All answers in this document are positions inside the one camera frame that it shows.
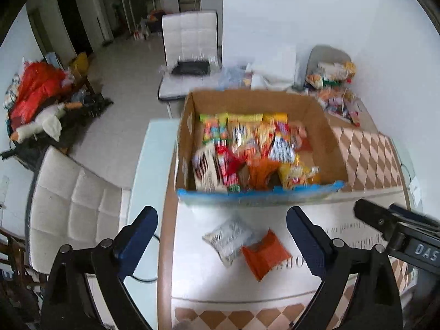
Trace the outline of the orange seed snack packet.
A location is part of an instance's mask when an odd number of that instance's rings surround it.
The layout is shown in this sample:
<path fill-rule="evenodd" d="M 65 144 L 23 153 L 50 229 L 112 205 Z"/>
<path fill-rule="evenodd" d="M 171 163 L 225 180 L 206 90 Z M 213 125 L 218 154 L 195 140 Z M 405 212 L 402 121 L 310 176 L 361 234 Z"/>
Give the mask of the orange seed snack packet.
<path fill-rule="evenodd" d="M 248 180 L 247 187 L 256 191 L 268 188 L 271 176 L 281 166 L 279 161 L 269 158 L 253 158 L 247 161 Z"/>

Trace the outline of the brown pastry snack packet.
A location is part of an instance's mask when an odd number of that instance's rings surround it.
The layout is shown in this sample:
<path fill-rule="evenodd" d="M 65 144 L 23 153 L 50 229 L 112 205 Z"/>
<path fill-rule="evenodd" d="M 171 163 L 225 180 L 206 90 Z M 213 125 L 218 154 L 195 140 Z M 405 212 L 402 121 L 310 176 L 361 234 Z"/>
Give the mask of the brown pastry snack packet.
<path fill-rule="evenodd" d="M 296 151 L 312 152 L 312 145 L 310 144 L 307 128 L 302 122 L 292 121 L 288 122 L 291 143 Z"/>

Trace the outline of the white padded chair near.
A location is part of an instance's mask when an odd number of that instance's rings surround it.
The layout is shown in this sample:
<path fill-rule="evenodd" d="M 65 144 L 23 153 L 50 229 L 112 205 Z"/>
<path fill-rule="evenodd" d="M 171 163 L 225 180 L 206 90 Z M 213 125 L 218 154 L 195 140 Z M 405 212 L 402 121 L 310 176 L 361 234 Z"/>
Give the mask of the white padded chair near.
<path fill-rule="evenodd" d="M 26 209 L 30 266 L 48 275 L 61 246 L 95 247 L 127 222 L 131 190 L 50 146 L 37 163 Z"/>

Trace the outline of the patterned table mat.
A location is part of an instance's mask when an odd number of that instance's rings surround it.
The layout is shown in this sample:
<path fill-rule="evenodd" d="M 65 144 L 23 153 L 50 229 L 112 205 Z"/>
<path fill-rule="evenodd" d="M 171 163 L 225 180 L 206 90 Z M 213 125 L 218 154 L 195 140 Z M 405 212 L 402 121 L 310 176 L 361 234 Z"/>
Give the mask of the patterned table mat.
<path fill-rule="evenodd" d="M 187 320 L 191 329 L 288 329 L 307 307 L 321 280 L 307 268 L 286 227 L 289 205 L 187 205 L 174 190 L 175 144 L 178 121 L 160 131 L 170 156 L 169 181 L 163 206 L 157 285 L 158 329 L 172 329 Z M 367 191 L 339 192 L 327 199 L 302 204 L 306 215 L 331 238 L 351 247 L 370 249 L 379 233 L 357 221 L 354 202 L 366 197 L 381 206 L 409 206 L 406 185 Z M 212 246 L 202 239 L 233 216 L 240 216 L 261 233 L 274 231 L 291 258 L 257 281 L 242 255 L 226 267 Z"/>

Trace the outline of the white printed snack packet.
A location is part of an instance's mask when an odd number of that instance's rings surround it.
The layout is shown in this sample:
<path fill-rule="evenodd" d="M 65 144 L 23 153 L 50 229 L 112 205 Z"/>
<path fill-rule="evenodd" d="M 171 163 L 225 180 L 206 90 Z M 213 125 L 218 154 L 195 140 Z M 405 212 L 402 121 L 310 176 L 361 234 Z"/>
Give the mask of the white printed snack packet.
<path fill-rule="evenodd" d="M 217 252 L 225 267 L 230 267 L 240 256 L 242 247 L 258 241 L 257 233 L 239 216 L 227 219 L 213 231 L 203 235 L 202 239 Z"/>

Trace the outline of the yellow instant noodle pack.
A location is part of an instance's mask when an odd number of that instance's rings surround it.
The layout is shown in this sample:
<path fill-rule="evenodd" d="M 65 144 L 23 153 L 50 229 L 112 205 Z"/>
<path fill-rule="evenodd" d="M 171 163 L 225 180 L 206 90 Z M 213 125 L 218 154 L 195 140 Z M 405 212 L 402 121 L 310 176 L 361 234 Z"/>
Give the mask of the yellow instant noodle pack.
<path fill-rule="evenodd" d="M 286 113 L 263 114 L 255 137 L 263 158 L 279 163 L 293 163 L 296 158 L 296 141 L 288 124 Z"/>

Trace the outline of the red snack bag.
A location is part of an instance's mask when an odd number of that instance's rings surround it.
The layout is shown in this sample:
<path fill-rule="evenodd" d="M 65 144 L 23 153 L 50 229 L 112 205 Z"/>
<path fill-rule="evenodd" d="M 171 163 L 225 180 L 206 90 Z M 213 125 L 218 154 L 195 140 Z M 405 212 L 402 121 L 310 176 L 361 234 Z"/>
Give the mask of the red snack bag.
<path fill-rule="evenodd" d="M 228 146 L 219 143 L 216 145 L 216 155 L 220 166 L 223 184 L 228 192 L 238 193 L 242 191 L 239 171 L 243 167 L 242 160 L 237 158 Z"/>

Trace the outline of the cardboard box with blue print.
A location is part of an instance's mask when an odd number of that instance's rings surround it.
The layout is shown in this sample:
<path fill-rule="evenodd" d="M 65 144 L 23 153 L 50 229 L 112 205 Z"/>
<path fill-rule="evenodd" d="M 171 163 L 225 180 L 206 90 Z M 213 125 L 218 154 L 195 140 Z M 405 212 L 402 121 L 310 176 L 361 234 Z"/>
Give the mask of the cardboard box with blue print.
<path fill-rule="evenodd" d="M 347 183 L 339 143 L 313 97 L 249 89 L 186 97 L 176 151 L 181 202 L 287 204 Z"/>

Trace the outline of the brown noodle snack bag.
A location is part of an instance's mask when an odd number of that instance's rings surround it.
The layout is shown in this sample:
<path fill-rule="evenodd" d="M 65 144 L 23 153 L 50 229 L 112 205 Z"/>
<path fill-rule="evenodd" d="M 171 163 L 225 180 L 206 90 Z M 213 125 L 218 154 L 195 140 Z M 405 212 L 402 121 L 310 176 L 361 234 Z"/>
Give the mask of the brown noodle snack bag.
<path fill-rule="evenodd" d="M 236 156 L 249 157 L 258 152 L 256 129 L 263 122 L 262 114 L 229 114 L 230 148 Z"/>

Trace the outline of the colourful candy bag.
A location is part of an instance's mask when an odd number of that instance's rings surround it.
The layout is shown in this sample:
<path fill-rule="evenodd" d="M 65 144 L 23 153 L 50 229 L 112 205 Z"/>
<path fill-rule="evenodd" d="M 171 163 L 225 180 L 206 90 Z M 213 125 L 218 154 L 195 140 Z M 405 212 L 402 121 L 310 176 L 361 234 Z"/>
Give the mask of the colourful candy bag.
<path fill-rule="evenodd" d="M 201 114 L 200 122 L 203 124 L 202 142 L 214 142 L 219 144 L 227 142 L 229 136 L 227 131 L 228 113 L 223 112 L 215 115 Z"/>

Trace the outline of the white goose plush toy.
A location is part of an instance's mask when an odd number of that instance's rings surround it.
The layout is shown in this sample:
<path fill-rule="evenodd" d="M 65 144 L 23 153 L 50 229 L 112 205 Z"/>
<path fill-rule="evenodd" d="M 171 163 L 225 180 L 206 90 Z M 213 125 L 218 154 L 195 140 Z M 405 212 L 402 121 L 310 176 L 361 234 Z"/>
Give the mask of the white goose plush toy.
<path fill-rule="evenodd" d="M 35 120 L 18 127 L 12 132 L 10 140 L 22 144 L 26 139 L 44 132 L 53 140 L 59 142 L 62 131 L 60 118 L 62 118 L 67 111 L 81 109 L 83 106 L 81 102 L 68 102 L 47 106 L 37 115 Z"/>

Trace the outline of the red bag pile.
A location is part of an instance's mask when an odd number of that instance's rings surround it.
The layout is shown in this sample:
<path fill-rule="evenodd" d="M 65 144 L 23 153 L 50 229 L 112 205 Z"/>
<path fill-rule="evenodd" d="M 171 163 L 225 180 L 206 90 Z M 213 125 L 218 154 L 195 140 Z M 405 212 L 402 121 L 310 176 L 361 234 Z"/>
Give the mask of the red bag pile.
<path fill-rule="evenodd" d="M 9 111 L 12 130 L 32 122 L 48 99 L 70 93 L 72 84 L 64 70 L 45 61 L 29 64 L 18 88 L 19 95 Z"/>

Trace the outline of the white cloth pile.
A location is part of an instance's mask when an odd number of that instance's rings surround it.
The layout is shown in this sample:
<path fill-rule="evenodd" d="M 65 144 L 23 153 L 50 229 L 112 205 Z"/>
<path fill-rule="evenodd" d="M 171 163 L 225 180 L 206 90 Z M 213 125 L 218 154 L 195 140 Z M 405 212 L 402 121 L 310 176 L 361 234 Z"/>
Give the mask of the white cloth pile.
<path fill-rule="evenodd" d="M 245 71 L 251 75 L 250 88 L 285 91 L 292 87 L 297 71 L 296 57 L 294 45 L 283 45 L 248 63 Z"/>

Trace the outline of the black item on chair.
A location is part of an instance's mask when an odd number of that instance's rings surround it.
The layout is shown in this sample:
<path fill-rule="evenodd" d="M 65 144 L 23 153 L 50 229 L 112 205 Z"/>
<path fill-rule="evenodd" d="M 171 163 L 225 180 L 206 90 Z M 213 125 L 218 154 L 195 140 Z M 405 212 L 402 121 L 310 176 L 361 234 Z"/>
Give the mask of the black item on chair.
<path fill-rule="evenodd" d="M 210 63 L 206 60 L 178 61 L 172 75 L 205 76 L 210 74 Z"/>

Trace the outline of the white padded chair far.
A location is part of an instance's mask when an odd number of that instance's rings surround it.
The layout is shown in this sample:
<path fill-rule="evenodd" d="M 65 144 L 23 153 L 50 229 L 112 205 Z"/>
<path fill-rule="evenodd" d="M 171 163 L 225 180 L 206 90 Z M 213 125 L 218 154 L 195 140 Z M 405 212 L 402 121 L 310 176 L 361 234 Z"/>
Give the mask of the white padded chair far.
<path fill-rule="evenodd" d="M 165 66 L 157 97 L 169 102 L 184 99 L 195 89 L 219 86 L 221 63 L 218 45 L 218 21 L 214 10 L 167 14 L 162 19 Z M 204 76 L 173 75 L 183 62 L 208 62 Z"/>

